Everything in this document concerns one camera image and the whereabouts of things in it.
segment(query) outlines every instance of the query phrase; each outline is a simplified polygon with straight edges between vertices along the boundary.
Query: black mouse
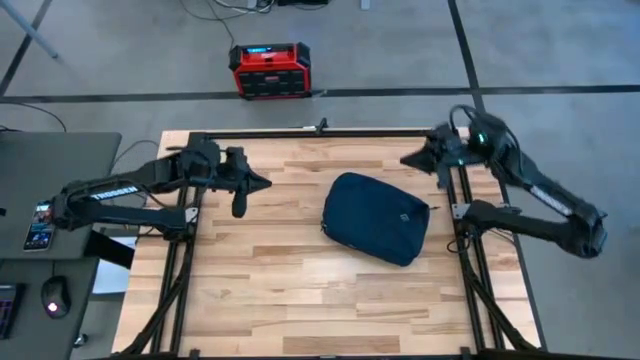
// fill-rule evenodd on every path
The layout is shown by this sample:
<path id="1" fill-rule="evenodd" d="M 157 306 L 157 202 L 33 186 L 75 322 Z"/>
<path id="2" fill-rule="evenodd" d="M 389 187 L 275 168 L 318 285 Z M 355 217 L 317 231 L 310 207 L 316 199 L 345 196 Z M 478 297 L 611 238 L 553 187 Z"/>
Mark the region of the black mouse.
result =
<path id="1" fill-rule="evenodd" d="M 42 306 L 52 319 L 60 319 L 69 313 L 71 298 L 66 277 L 53 276 L 42 284 Z"/>

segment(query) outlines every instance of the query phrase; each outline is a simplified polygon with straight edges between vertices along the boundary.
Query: wooden table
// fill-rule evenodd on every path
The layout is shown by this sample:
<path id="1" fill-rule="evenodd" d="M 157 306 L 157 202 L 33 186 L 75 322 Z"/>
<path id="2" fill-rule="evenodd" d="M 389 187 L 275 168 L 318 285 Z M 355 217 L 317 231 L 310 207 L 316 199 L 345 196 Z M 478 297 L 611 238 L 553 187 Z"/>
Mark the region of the wooden table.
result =
<path id="1" fill-rule="evenodd" d="M 159 156 L 168 146 L 185 145 L 188 136 L 164 132 Z M 250 195 L 242 219 L 231 215 L 232 195 L 205 195 L 181 354 L 192 348 L 203 356 L 459 354 L 461 346 L 474 348 L 458 256 L 446 250 L 454 237 L 446 192 L 437 189 L 435 176 L 398 161 L 419 149 L 424 138 L 218 143 L 243 146 L 251 167 L 273 186 Z M 369 257 L 320 231 L 327 192 L 346 171 L 372 176 L 439 207 L 431 212 L 422 252 L 410 266 Z M 468 171 L 474 198 L 502 201 L 488 171 Z M 539 344 L 514 244 L 493 233 L 483 239 L 498 304 L 528 341 Z M 114 351 L 126 347 L 155 310 L 167 246 L 157 238 L 140 239 Z M 488 317 L 480 308 L 491 346 Z M 172 318 L 173 311 L 163 349 L 168 349 Z"/>

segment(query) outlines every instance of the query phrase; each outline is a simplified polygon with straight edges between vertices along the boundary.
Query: blue bag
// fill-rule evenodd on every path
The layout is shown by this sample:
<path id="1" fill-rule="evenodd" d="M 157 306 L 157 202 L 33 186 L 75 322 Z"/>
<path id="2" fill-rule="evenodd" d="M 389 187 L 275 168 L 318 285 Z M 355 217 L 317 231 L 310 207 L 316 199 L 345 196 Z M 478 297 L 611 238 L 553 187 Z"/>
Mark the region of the blue bag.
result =
<path id="1" fill-rule="evenodd" d="M 322 229 L 340 244 L 407 266 L 422 250 L 429 206 L 376 179 L 345 173 L 331 186 Z"/>

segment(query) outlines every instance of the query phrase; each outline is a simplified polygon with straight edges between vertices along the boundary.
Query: red power station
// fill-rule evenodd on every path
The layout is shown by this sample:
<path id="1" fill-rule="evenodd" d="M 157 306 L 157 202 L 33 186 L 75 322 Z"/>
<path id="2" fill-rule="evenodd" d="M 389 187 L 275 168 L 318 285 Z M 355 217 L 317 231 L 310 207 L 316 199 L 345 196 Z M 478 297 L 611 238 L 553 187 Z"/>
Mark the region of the red power station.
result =
<path id="1" fill-rule="evenodd" d="M 235 46 L 229 69 L 247 100 L 311 96 L 311 57 L 303 43 Z"/>

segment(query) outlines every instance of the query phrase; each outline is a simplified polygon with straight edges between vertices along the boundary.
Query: concrete floor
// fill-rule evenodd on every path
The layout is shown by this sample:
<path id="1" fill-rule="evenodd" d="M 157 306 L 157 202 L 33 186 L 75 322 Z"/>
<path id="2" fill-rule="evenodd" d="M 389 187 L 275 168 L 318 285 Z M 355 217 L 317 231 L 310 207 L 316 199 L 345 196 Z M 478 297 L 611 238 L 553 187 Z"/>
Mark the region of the concrete floor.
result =
<path id="1" fill-rule="evenodd" d="M 42 0 L 12 0 L 33 18 Z M 201 0 L 187 5 L 203 16 Z M 311 46 L 314 87 L 469 86 L 446 0 L 379 0 L 371 11 L 334 0 L 304 12 L 276 8 L 268 16 L 229 21 L 241 44 L 303 41 Z M 637 0 L 459 0 L 480 86 L 640 83 Z M 220 15 L 229 14 L 220 11 Z M 96 95 L 232 91 L 224 28 L 194 19 L 177 0 L 53 0 L 41 33 L 61 54 L 54 61 L 31 44 L 6 95 Z M 0 12 L 0 75 L 24 35 Z M 640 93 L 484 96 L 539 167 L 609 213 L 609 240 L 597 259 L 573 258 L 555 245 L 523 238 L 549 350 L 638 357 L 640 342 L 640 183 L 637 134 Z M 39 104 L 70 131 L 118 131 L 122 148 L 159 139 L 167 129 L 431 126 L 471 96 L 314 98 Z M 57 131 L 44 114 L 0 105 L 0 124 Z M 144 145 L 117 170 L 155 156 Z M 520 191 L 527 213 L 553 214 Z M 84 327 L 92 341 L 77 359 L 105 356 L 118 302 L 91 303 Z"/>

